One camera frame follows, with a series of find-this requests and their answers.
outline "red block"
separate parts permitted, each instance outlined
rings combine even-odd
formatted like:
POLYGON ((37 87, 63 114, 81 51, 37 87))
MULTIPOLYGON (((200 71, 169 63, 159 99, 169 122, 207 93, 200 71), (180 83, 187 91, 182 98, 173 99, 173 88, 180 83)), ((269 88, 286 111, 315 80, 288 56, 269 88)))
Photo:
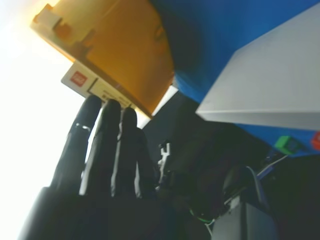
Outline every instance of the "red block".
POLYGON ((320 151, 320 131, 318 131, 313 139, 311 140, 311 144, 313 146, 314 149, 319 150, 320 151))

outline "yellow plastic container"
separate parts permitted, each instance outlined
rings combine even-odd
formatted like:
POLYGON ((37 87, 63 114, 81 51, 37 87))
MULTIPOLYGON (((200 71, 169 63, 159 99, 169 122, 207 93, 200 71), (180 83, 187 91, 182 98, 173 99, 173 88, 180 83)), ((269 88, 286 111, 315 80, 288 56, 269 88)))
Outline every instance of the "yellow plastic container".
POLYGON ((172 83, 167 36, 147 0, 60 0, 31 27, 148 116, 172 83))

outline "orange bin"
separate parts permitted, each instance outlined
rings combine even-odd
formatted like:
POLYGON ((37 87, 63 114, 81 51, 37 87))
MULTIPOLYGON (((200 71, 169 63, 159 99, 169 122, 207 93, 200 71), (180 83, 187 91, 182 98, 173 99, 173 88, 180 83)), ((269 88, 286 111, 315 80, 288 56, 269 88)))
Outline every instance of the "orange bin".
POLYGON ((106 81, 108 96, 125 99, 123 107, 136 106, 151 116, 172 83, 167 36, 147 0, 60 0, 46 5, 31 27, 106 81))

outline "blue mat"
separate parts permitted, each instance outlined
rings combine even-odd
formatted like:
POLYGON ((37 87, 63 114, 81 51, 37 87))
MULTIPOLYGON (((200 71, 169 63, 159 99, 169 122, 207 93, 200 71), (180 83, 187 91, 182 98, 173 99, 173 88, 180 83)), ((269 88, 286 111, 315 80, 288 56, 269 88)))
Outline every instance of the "blue mat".
MULTIPOLYGON (((179 90, 201 102, 232 54, 320 0, 151 0, 168 35, 179 90)), ((239 125, 274 145, 289 135, 312 150, 314 131, 239 125)))

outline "black finger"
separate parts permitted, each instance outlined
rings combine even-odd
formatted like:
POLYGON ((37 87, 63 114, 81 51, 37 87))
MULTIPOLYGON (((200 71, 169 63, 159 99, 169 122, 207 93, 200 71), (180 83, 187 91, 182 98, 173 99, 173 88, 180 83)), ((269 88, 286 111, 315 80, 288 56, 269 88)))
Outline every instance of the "black finger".
POLYGON ((70 193, 79 192, 81 174, 85 168, 88 139, 99 114, 101 103, 100 98, 92 95, 82 104, 55 169, 52 188, 70 193))
POLYGON ((136 152, 137 152, 137 114, 126 108, 122 116, 120 152, 115 178, 115 195, 135 197, 136 152))
POLYGON ((111 194, 120 112, 120 104, 115 100, 109 100, 102 110, 84 177, 88 195, 109 197, 111 194))
POLYGON ((139 128, 137 128, 137 144, 140 193, 142 198, 152 199, 156 196, 156 169, 150 158, 146 135, 139 128))

